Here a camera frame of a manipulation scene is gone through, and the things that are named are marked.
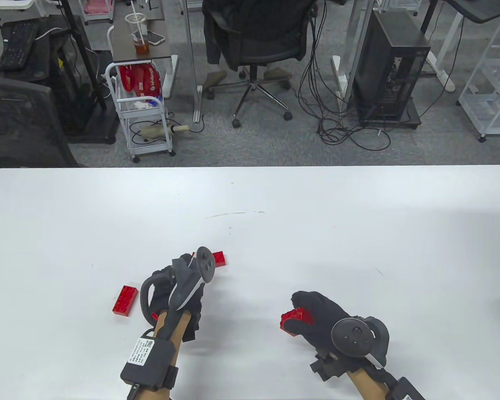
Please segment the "chair base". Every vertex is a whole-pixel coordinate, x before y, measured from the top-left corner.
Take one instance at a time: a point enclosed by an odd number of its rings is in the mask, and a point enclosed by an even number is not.
[[[246,74],[248,74],[248,79],[246,79],[246,80],[239,80],[238,82],[222,83],[219,85],[214,85],[214,86],[209,87],[207,90],[207,92],[208,92],[207,97],[208,97],[208,99],[212,100],[215,98],[215,89],[217,89],[217,88],[227,88],[227,87],[234,88],[236,86],[246,86],[245,93],[242,95],[242,99],[239,101],[239,104],[237,105],[237,109],[233,113],[232,126],[234,128],[240,128],[241,123],[237,119],[237,115],[239,114],[239,112],[243,106],[243,103],[246,100],[246,97],[248,96],[248,93],[250,93],[250,90],[255,91],[256,89],[258,89],[261,93],[265,94],[269,99],[271,99],[275,103],[279,104],[286,111],[284,113],[284,119],[286,121],[292,120],[293,115],[290,112],[288,112],[289,107],[287,105],[285,105],[285,103],[283,103],[283,101],[278,99],[275,95],[273,95],[272,93],[270,93],[267,89],[265,89],[263,87],[263,85],[266,85],[269,83],[284,82],[284,81],[286,81],[286,78],[283,77],[283,78],[276,78],[276,79],[269,79],[269,80],[258,80],[258,78],[257,78],[258,77],[258,73],[257,73],[258,68],[257,67],[258,67],[257,65],[250,65],[250,72],[248,72],[248,70],[245,67],[243,67]],[[246,74],[241,72],[239,74],[239,77],[242,78]]]

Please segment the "office chair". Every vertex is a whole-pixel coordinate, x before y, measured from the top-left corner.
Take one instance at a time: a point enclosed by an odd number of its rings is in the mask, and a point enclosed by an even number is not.
[[[0,167],[77,167],[49,87],[0,78]]]
[[[234,128],[241,126],[237,115],[250,93],[258,89],[285,109],[284,119],[293,115],[281,100],[263,85],[286,80],[285,77],[258,80],[258,66],[287,59],[301,61],[307,47],[307,27],[311,18],[317,16],[317,0],[244,0],[239,12],[229,24],[221,12],[205,9],[214,19],[214,36],[230,69],[243,67],[248,74],[246,80],[214,85],[208,88],[207,97],[213,99],[216,88],[246,86],[246,91],[237,105],[231,122]],[[244,79],[245,72],[239,77]]]

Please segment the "plastic cup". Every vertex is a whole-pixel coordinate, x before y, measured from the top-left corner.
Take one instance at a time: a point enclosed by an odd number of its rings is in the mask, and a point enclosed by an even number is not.
[[[124,21],[128,23],[137,55],[147,55],[150,51],[148,46],[147,17],[141,13],[132,13],[126,15]]]

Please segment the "red bag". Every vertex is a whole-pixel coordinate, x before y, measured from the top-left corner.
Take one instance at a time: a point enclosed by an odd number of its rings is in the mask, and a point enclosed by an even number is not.
[[[161,78],[152,64],[122,65],[120,76],[124,90],[134,91],[137,97],[161,94]]]

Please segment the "straw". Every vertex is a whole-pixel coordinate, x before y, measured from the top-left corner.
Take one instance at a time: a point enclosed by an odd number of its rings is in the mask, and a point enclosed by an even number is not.
[[[139,30],[139,34],[141,35],[141,42],[143,42],[143,46],[144,46],[146,44],[146,42],[145,42],[145,38],[143,38],[141,24],[138,21],[137,12],[135,11],[135,6],[133,5],[133,0],[131,1],[131,3],[132,3],[133,15],[135,16],[135,20],[137,21],[137,28]]]

